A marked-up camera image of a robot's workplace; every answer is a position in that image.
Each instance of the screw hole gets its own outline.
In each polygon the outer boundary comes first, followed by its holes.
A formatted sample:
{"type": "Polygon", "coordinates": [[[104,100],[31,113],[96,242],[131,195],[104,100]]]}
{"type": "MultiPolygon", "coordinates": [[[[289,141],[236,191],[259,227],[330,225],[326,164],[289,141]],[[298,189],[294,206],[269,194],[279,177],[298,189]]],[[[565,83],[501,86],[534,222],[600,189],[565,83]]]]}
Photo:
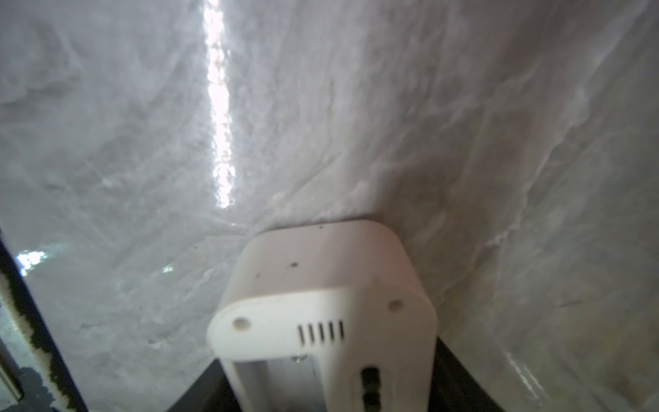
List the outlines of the screw hole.
{"type": "Polygon", "coordinates": [[[402,308],[403,308],[403,302],[399,301],[398,299],[389,302],[389,305],[387,306],[387,309],[389,309],[391,313],[400,312],[402,308]]]}
{"type": "Polygon", "coordinates": [[[233,328],[239,332],[244,332],[252,326],[246,318],[237,318],[233,321],[233,328]]]}

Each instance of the white marble surface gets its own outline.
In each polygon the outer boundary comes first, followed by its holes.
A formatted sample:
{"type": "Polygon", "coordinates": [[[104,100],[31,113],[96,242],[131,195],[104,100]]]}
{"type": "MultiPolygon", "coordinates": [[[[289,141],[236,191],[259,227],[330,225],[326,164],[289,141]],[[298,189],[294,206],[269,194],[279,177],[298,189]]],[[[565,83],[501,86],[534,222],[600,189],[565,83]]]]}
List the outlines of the white marble surface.
{"type": "Polygon", "coordinates": [[[658,24],[645,0],[4,1],[0,227],[92,411],[183,393],[255,233],[363,216],[506,410],[655,411],[658,24]]]}

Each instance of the white device corner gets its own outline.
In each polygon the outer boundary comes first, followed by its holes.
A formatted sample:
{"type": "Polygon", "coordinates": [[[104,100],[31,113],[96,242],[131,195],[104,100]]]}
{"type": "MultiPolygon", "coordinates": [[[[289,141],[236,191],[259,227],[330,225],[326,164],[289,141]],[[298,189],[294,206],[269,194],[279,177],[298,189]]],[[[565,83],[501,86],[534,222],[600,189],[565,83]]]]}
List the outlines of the white device corner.
{"type": "Polygon", "coordinates": [[[243,412],[426,412],[436,334],[400,240],[355,220],[251,240],[208,342],[243,412]]]}

